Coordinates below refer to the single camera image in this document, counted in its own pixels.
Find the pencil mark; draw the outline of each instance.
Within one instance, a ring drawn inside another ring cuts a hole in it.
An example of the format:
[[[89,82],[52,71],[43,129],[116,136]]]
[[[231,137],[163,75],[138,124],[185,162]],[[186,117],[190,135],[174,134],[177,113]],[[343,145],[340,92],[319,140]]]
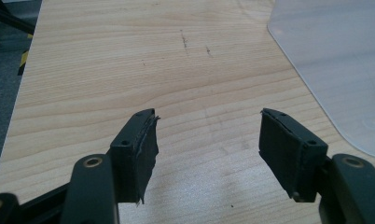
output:
[[[208,49],[208,47],[207,46],[205,46],[206,48],[207,48],[207,54],[208,54],[208,56],[210,57],[210,58],[213,58],[213,56],[212,56],[212,54],[211,54],[211,51],[210,51],[210,49]]]
[[[188,41],[187,41],[187,39],[184,36],[184,31],[183,30],[181,30],[181,36],[182,36],[182,41],[184,43],[185,52],[188,55]]]

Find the gray carpet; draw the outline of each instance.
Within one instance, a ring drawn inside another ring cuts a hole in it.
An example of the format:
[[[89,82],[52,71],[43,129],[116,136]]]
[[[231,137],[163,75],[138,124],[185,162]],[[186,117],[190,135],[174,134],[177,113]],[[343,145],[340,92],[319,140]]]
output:
[[[32,0],[6,6],[14,16],[36,24],[41,3],[41,0]],[[18,76],[21,55],[30,45],[26,33],[0,22],[0,156],[21,83],[21,76]]]

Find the table surface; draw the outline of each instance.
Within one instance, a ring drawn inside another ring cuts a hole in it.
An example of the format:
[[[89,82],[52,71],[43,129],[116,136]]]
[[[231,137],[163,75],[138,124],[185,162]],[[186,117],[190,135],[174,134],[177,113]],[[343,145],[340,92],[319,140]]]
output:
[[[267,30],[274,1],[43,0],[0,162],[27,202],[105,153],[156,108],[160,154],[146,204],[122,223],[318,223],[258,155],[260,111],[281,110],[373,163],[338,134]]]

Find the translucent plastic panel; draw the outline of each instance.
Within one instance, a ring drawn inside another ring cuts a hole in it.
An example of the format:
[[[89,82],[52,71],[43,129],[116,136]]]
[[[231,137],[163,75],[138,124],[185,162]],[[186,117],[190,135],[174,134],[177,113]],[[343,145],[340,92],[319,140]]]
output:
[[[340,134],[375,156],[375,0],[278,0],[269,31]]]

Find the black plastic bracket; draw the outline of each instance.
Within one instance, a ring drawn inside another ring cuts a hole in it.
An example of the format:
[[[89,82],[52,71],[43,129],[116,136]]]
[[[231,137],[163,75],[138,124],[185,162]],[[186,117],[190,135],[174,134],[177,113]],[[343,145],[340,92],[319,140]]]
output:
[[[295,202],[322,196],[323,223],[375,224],[375,168],[361,158],[326,155],[327,144],[287,114],[264,108],[259,154]]]
[[[71,182],[28,203],[0,194],[0,224],[118,223],[117,203],[144,202],[159,153],[154,109],[133,115],[106,154],[79,160]]]

